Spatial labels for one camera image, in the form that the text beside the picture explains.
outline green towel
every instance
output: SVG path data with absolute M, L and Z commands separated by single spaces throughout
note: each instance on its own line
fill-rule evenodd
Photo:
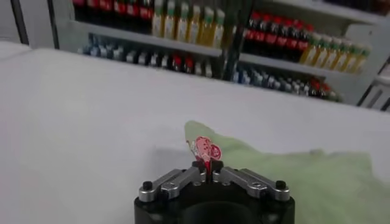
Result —
M 185 137 L 193 151 L 204 147 L 198 137 L 209 139 L 211 157 L 225 166 L 286 181 L 296 201 L 297 224 L 390 223 L 390 187 L 373 176 L 367 153 L 261 153 L 195 121 L 185 124 Z

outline black bolt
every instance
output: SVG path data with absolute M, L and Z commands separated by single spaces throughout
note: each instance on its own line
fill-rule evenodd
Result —
M 276 189 L 284 190 L 284 189 L 286 189 L 286 187 L 287 187 L 286 182 L 284 182 L 282 180 L 276 181 Z
M 144 189 L 145 191 L 150 191 L 152 188 L 153 188 L 153 183 L 151 181 L 145 181 L 142 184 L 142 189 Z

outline store shelf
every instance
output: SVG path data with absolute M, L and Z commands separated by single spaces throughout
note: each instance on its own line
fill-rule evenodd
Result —
M 170 49 L 177 49 L 177 50 L 192 52 L 196 54 L 208 55 L 212 57 L 219 57 L 222 54 L 221 49 L 215 49 L 211 47 L 205 47 L 205 46 L 183 43 L 174 40 L 168 40 L 164 38 L 158 38 L 152 35 L 145 35 L 145 34 L 135 33 L 126 30 L 113 29 L 105 26 L 97 26 L 97 25 L 82 23 L 78 21 L 68 21 L 68 23 L 69 23 L 68 25 L 71 28 L 76 30 L 81 30 L 83 32 L 105 35 L 108 37 L 120 38 L 124 40 L 144 43 L 144 44 L 153 44 L 156 46 L 166 47 Z
M 276 3 L 290 5 L 305 10 L 332 15 L 335 17 L 350 19 L 352 21 L 368 24 L 379 24 L 386 19 L 385 16 L 367 13 L 364 11 L 333 5 L 330 3 L 314 0 L 268 0 Z
M 267 66 L 271 68 L 278 68 L 287 71 L 300 72 L 304 74 L 315 75 L 318 77 L 330 77 L 330 76 L 340 76 L 340 75 L 350 75 L 342 72 L 330 71 L 321 68 L 315 68 L 311 66 L 301 65 L 299 63 L 293 63 L 289 61 L 283 61 L 273 58 L 267 58 L 262 56 L 250 55 L 250 54 L 240 54 L 239 61 L 253 63 L 256 65 Z

